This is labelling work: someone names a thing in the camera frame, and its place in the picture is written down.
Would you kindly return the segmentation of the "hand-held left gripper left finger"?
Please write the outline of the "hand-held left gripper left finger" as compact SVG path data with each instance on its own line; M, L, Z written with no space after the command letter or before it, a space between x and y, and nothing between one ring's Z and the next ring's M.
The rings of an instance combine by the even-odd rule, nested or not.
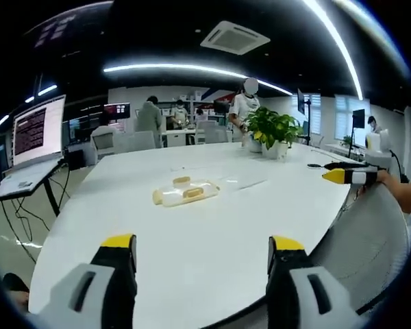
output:
M37 314L41 328L132 328L136 235L106 239L89 263L81 263L53 288Z

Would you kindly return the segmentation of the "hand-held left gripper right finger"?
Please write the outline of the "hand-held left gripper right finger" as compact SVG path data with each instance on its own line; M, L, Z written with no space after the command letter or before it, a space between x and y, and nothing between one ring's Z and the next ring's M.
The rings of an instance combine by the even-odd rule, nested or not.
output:
M362 328L366 320L351 306L346 288L305 247L269 237L266 308L269 328Z

